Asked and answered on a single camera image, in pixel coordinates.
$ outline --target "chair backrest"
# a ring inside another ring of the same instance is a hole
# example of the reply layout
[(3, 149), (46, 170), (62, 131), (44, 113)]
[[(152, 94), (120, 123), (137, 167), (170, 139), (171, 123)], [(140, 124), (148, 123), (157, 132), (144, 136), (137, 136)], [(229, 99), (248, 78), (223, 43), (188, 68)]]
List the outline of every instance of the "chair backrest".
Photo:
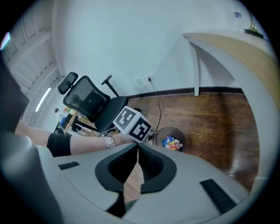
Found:
[[(66, 82), (67, 81), (68, 83), (66, 83), (66, 86), (72, 86), (72, 83), (69, 81), (68, 76), (66, 77)], [(79, 79), (79, 81), (71, 87), (71, 90), (63, 99), (63, 103), (66, 106), (82, 113), (92, 123), (100, 116), (109, 101), (110, 97), (102, 93), (92, 83), (88, 76), (83, 76), (81, 79)]]

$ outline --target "table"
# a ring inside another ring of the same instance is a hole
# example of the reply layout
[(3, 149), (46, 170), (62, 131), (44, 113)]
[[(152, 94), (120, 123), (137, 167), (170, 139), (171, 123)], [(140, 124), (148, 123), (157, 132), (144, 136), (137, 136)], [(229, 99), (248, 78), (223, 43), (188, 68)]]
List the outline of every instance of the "table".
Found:
[(259, 135), (259, 169), (251, 192), (264, 186), (278, 156), (280, 134), (280, 76), (278, 60), (266, 40), (232, 31), (184, 33), (189, 42), (199, 94), (195, 46), (216, 58), (236, 79), (251, 106)]

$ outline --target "wristwatch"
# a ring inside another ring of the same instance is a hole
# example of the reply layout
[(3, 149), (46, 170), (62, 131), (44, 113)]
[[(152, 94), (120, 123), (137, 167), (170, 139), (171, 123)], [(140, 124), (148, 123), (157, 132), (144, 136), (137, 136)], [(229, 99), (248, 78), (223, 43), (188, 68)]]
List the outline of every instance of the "wristwatch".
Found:
[(114, 138), (110, 136), (105, 136), (106, 149), (115, 147)]

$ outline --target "office chair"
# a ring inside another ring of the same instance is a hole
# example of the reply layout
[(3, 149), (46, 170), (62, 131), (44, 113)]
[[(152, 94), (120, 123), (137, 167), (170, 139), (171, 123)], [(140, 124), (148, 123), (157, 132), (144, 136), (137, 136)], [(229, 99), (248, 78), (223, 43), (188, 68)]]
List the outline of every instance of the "office chair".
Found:
[(74, 123), (95, 130), (100, 133), (100, 136), (117, 129), (113, 121), (128, 103), (128, 98), (119, 96), (109, 83), (111, 77), (111, 75), (107, 77), (102, 85), (107, 84), (110, 87), (117, 96), (114, 98), (101, 92), (88, 76), (83, 76), (73, 85), (78, 78), (78, 74), (75, 72), (70, 72), (58, 86), (58, 91), (62, 95), (70, 89), (63, 99), (64, 105), (85, 115), (91, 123), (95, 124), (96, 129), (80, 123), (77, 119)]

